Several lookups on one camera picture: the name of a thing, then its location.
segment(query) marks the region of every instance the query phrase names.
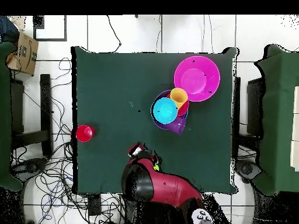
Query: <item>white tile floor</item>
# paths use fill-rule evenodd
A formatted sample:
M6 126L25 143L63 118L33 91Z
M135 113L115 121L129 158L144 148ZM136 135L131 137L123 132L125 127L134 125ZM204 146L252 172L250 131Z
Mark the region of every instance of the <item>white tile floor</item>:
M247 123L247 95L246 86L249 80L260 77L260 72L253 62L263 57L264 47L268 44L277 43L288 50L295 50L299 47L297 38L299 28L295 16L276 15L163 15L162 35L159 34L161 25L159 15L140 15L138 19L134 15L110 16L111 24L121 41L118 52L131 53L140 51L157 51L163 53L187 53L205 52L221 53L227 47L238 47L240 55L237 59L237 75L241 77L241 113L242 123ZM63 16L45 16L44 30L37 30L38 39L63 38ZM25 33L33 37L33 18L26 18ZM71 46L81 46L93 52L114 51L119 45L106 16L67 16L67 41L41 41L37 53L36 70L34 77L25 74L18 74L25 86L25 92L37 104L40 104L40 74L50 74L55 79L68 72L69 62L67 59L60 63L63 58L71 59ZM64 84L71 81L71 73L68 73L56 80L52 80L52 86ZM65 114L62 121L72 128L71 108L71 84L55 87L52 91L53 98L59 100L65 107ZM40 109L24 95L24 116L23 122L25 131L40 129ZM59 122L60 112L57 106L53 105L54 119ZM53 122L53 133L59 128ZM246 133L246 126L240 125L242 133ZM64 141L69 141L69 136L59 136L54 147ZM62 152L57 152L54 157L62 157ZM28 146L28 152L24 159L42 157L40 145ZM238 187L238 193L230 196L215 193L215 198L222 206L224 213L232 224L251 224L254 212L254 200L252 188L244 184L238 175L234 177L234 183ZM37 178L37 185L31 179L25 192L25 215L27 219L34 219L38 222L43 212L41 200L49 190ZM109 198L103 194L102 201ZM43 204L49 205L48 197L43 198ZM66 207L55 202L56 207L49 211L49 220L42 224L58 224L59 218L63 216ZM110 201L105 201L108 208ZM117 211L112 211L113 219L117 222ZM105 216L96 218L105 221ZM80 216L77 209L69 209L61 218L59 224L87 224Z

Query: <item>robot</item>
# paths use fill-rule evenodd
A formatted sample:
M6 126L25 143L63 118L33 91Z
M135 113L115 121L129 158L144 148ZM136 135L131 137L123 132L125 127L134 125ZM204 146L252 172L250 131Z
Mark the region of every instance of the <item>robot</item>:
M185 224L213 224L198 189L182 177L163 173L156 152L138 142L127 154L130 160L121 177L125 200L168 204L182 211Z

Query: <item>purple bowl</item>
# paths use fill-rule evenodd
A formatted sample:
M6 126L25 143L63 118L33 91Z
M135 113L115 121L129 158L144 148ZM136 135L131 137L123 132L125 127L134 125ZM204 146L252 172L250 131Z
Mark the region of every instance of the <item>purple bowl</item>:
M157 96L157 98L155 99L154 102L156 102L158 99L160 99L162 97L167 97L167 95L170 94L170 92L171 92L171 90L166 90L166 91L162 92L161 94L159 94ZM154 121L155 125L158 126L160 129L170 130L170 131L180 135L180 134L182 134L182 132L185 128L187 115L188 115L188 111L183 116L176 117L176 119L169 124L161 124L154 118L153 115L152 115L152 120Z

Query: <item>red bowl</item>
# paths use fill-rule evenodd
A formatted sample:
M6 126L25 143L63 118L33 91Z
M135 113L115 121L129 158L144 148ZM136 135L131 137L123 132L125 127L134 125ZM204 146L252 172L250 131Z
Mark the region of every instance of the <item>red bowl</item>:
M187 113L188 111L188 108L189 108L189 101L187 100L184 105L181 106L181 108L179 109L178 111L178 116L182 116L184 115L185 113Z

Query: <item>yellow cup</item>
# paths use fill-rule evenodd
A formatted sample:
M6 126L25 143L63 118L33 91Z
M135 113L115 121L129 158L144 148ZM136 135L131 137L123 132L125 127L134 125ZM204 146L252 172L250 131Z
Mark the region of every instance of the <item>yellow cup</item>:
M176 87L171 90L170 98L175 102L177 108L180 109L188 100L188 95L185 90Z

